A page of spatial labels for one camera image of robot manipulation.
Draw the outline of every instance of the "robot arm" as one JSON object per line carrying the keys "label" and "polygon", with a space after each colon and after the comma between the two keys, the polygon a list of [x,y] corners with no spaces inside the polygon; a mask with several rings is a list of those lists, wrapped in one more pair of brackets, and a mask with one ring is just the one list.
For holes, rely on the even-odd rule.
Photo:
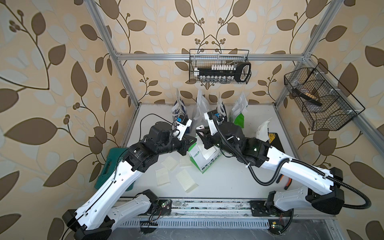
{"label": "robot arm", "polygon": [[138,179],[158,156],[178,151],[186,155],[196,138],[184,135],[191,120],[180,116],[176,129],[166,122],[157,122],[148,135],[131,145],[122,155],[115,171],[99,190],[78,209],[70,209],[63,215],[63,220],[75,232],[76,240],[106,240],[111,232],[127,219],[139,214],[153,213],[159,206],[159,198],[146,190],[133,200],[113,207],[124,191]]}
{"label": "robot arm", "polygon": [[[338,214],[342,207],[366,209],[371,206],[367,196],[357,189],[343,183],[343,172],[338,168],[322,169],[288,156],[268,142],[245,137],[240,126],[224,121],[216,110],[204,114],[209,127],[200,126],[196,130],[206,149],[213,145],[235,156],[239,162],[247,164],[252,177],[261,185],[275,182],[281,173],[304,186],[284,192],[270,192],[266,202],[269,212],[288,211],[299,207],[313,207],[328,214]],[[275,174],[268,182],[260,181],[251,166],[274,170]],[[344,204],[344,191],[340,186],[361,196],[363,205]]]}

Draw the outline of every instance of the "white bag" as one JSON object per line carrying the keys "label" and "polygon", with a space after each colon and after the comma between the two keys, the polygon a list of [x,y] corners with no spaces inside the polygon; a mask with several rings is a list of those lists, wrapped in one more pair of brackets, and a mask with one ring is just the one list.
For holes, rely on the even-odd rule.
{"label": "white bag", "polygon": [[196,127],[200,125],[208,126],[208,121],[204,118],[204,113],[209,112],[209,103],[208,100],[203,97],[203,92],[201,89],[197,92],[197,99],[196,99],[196,109],[194,111],[194,117],[192,120],[192,134],[195,134]]}
{"label": "white bag", "polygon": [[184,101],[181,99],[181,96],[180,96],[180,91],[179,89],[176,89],[176,102],[175,102],[175,105],[172,107],[171,109],[171,113],[172,113],[172,116],[173,116],[173,122],[176,121],[176,119],[180,116],[180,115],[184,115],[186,117],[188,117],[187,115],[187,108],[184,104]]}
{"label": "white bag", "polygon": [[242,113],[247,112],[247,106],[248,101],[243,91],[238,100],[235,102],[230,115],[230,121],[239,125],[241,128],[244,128],[244,115]]}
{"label": "white bag", "polygon": [[219,98],[217,100],[217,106],[216,106],[217,112],[224,116],[224,121],[227,121],[227,111],[225,110],[223,99],[221,98],[220,93],[218,93],[218,95],[219,95]]}

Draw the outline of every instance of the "paper sheet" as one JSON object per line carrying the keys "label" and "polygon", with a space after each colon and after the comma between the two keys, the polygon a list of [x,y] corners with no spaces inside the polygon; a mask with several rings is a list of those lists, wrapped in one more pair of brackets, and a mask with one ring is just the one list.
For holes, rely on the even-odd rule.
{"label": "paper sheet", "polygon": [[179,164],[174,158],[168,156],[161,164],[164,165],[170,172],[175,170],[177,165]]}
{"label": "paper sheet", "polygon": [[197,146],[199,147],[200,149],[200,152],[203,154],[203,157],[205,159],[209,159],[209,157],[215,153],[216,149],[215,149],[215,146],[211,147],[210,149],[205,149],[204,148],[204,144],[202,141],[197,141],[196,142]]}
{"label": "paper sheet", "polygon": [[182,185],[186,193],[194,190],[198,185],[193,181],[192,177],[189,175],[187,170],[183,170],[176,174],[176,178],[179,183]]}
{"label": "paper sheet", "polygon": [[180,155],[180,167],[192,167],[192,162],[188,153],[185,156]]}
{"label": "paper sheet", "polygon": [[267,121],[263,122],[262,125],[257,129],[256,131],[256,138],[260,139],[261,141],[266,142],[269,139],[268,136],[268,123],[271,121],[272,118],[268,119]]}
{"label": "paper sheet", "polygon": [[161,186],[170,183],[168,170],[166,167],[156,170],[157,186]]}

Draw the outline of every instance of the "white box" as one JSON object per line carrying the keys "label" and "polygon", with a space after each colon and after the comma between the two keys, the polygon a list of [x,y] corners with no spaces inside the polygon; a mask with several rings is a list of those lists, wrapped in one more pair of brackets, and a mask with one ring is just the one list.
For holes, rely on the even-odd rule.
{"label": "white box", "polygon": [[188,153],[191,162],[204,173],[221,156],[220,149],[213,146],[205,149],[200,137],[196,135],[197,141],[190,146]]}

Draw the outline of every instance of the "black wire basket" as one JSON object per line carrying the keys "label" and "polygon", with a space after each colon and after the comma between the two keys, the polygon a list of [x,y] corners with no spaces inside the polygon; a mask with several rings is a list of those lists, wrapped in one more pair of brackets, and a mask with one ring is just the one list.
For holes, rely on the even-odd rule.
{"label": "black wire basket", "polygon": [[324,77],[326,67],[319,64],[315,68],[300,68],[285,74],[284,85],[311,130],[337,131],[363,112],[365,107],[327,70],[326,73],[338,81],[338,87],[333,87]]}
{"label": "black wire basket", "polygon": [[249,50],[190,49],[189,79],[193,82],[247,84],[251,77]]}

